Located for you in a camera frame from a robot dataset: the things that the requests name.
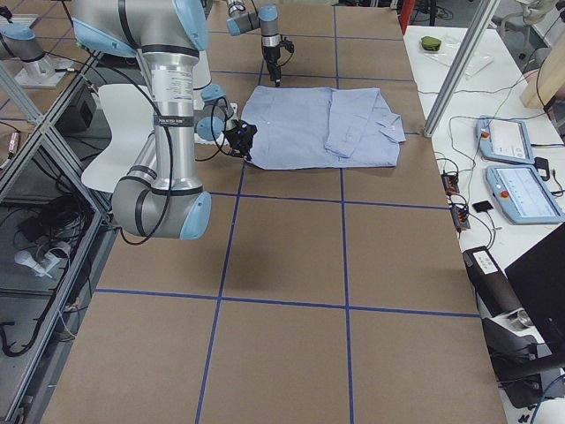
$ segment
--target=white table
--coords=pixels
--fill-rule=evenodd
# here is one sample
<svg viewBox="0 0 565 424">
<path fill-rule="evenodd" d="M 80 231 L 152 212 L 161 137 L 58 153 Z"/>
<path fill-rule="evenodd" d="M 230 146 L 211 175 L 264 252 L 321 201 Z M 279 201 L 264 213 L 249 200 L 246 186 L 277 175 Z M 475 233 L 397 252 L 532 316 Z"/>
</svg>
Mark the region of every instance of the white table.
<svg viewBox="0 0 565 424">
<path fill-rule="evenodd" d="M 408 27 L 404 36 L 404 43 L 408 50 L 414 79 L 420 92 L 422 109 L 426 116 L 432 108 L 436 94 L 448 73 L 448 67 L 428 57 L 433 53 L 422 50 L 420 39 L 425 35 L 431 35 L 440 39 L 452 37 L 462 40 L 464 34 L 464 28 Z M 521 78 L 520 70 L 496 31 L 490 29 L 486 31 L 477 52 L 492 57 L 492 62 L 472 77 L 465 75 L 457 90 L 493 92 L 500 88 L 513 86 Z M 438 152 L 437 157 L 445 156 L 455 161 L 460 170 L 468 170 L 472 166 L 470 159 L 457 153 L 451 146 L 452 141 L 448 135 L 448 126 L 452 117 L 455 117 L 451 119 L 454 146 L 466 155 L 473 157 L 477 151 L 477 142 L 474 135 L 476 119 L 460 117 L 478 118 L 481 115 L 495 115 L 504 118 L 525 118 L 539 115 L 542 110 L 526 109 L 520 102 L 519 96 L 525 86 L 525 81 L 521 81 L 512 90 L 503 90 L 496 94 L 466 92 L 455 94 L 432 137 L 433 148 Z M 546 116 L 527 119 L 526 126 L 533 144 L 561 143 L 559 134 Z M 549 160 L 550 169 L 555 169 L 557 179 L 565 184 L 565 148 L 534 148 L 533 150 L 535 156 L 542 156 Z M 475 162 L 476 166 L 473 172 L 460 174 L 459 187 L 470 205 L 485 200 L 493 203 L 494 210 L 490 211 L 490 215 L 495 227 L 500 229 L 496 233 L 496 240 L 490 252 L 501 268 L 505 269 L 516 258 L 556 228 L 556 225 L 512 224 L 498 208 L 490 193 L 491 190 L 486 184 L 485 168 L 495 163 L 482 159 L 480 154 L 475 157 Z M 438 162 L 440 170 L 444 169 L 444 163 L 444 161 Z M 445 169 L 454 170 L 455 167 L 450 163 L 445 163 Z M 548 181 L 547 184 L 550 190 L 558 190 L 553 179 Z M 565 197 L 557 199 L 557 203 L 565 210 Z M 485 223 L 490 226 L 485 214 L 480 215 Z M 462 251 L 476 246 L 485 246 L 489 240 L 487 229 L 473 218 L 470 219 L 471 229 L 463 231 L 459 240 Z M 504 400 L 508 423 L 515 423 L 523 413 L 531 415 L 531 412 L 527 409 L 517 410 L 513 408 L 505 394 L 502 392 L 501 395 Z M 565 399 L 557 399 L 545 402 L 545 405 L 540 408 L 535 424 L 561 424 L 564 421 Z"/>
</svg>

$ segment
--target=blue cable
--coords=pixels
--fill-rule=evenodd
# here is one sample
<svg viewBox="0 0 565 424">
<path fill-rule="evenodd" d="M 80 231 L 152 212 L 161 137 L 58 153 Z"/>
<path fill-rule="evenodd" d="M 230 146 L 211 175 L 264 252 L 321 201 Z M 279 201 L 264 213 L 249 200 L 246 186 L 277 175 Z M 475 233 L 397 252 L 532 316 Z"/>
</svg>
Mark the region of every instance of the blue cable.
<svg viewBox="0 0 565 424">
<path fill-rule="evenodd" d="M 530 424 L 533 424 L 533 422 L 536 420 L 536 415 L 538 415 L 538 411 L 539 411 L 539 407 L 541 406 L 541 403 L 546 400 L 546 394 L 549 391 L 549 389 L 551 389 L 551 387 L 556 384 L 559 380 L 565 378 L 565 374 L 560 375 L 559 377 L 557 377 L 555 380 L 553 380 L 552 382 L 549 383 L 549 385 L 546 387 L 546 389 L 544 390 L 544 392 L 541 394 L 541 397 L 539 398 L 538 404 L 536 405 L 536 409 L 533 410 L 533 415 L 531 416 L 531 421 Z"/>
</svg>

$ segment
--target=black monitor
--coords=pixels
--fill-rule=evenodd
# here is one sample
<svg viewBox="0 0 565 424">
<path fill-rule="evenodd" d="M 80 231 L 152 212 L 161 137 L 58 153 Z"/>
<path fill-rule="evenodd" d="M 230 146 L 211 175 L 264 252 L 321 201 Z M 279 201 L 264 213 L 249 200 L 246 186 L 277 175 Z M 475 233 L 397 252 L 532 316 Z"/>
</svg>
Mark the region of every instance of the black monitor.
<svg viewBox="0 0 565 424">
<path fill-rule="evenodd" d="M 565 353 L 565 224 L 509 265 L 506 276 L 551 352 Z"/>
</svg>

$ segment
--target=folded shirt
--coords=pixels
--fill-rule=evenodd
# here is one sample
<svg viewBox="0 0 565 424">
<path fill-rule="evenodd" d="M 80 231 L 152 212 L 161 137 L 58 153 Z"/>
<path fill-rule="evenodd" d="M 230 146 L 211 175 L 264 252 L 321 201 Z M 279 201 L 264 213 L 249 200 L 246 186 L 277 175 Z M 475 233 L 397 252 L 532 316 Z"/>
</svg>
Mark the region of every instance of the folded shirt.
<svg viewBox="0 0 565 424">
<path fill-rule="evenodd" d="M 242 119 L 257 125 L 252 163 L 266 170 L 396 166 L 406 140 L 378 88 L 259 86 Z"/>
</svg>

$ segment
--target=red object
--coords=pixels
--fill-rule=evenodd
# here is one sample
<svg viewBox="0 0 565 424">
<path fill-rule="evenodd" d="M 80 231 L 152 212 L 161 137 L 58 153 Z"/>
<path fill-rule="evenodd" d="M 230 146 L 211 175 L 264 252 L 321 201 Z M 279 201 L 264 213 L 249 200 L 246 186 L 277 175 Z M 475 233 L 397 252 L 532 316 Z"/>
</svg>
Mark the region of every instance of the red object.
<svg viewBox="0 0 565 424">
<path fill-rule="evenodd" d="M 404 0 L 403 9 L 400 12 L 400 29 L 402 30 L 403 35 L 406 33 L 406 27 L 410 23 L 410 18 L 415 5 L 416 0 Z"/>
</svg>

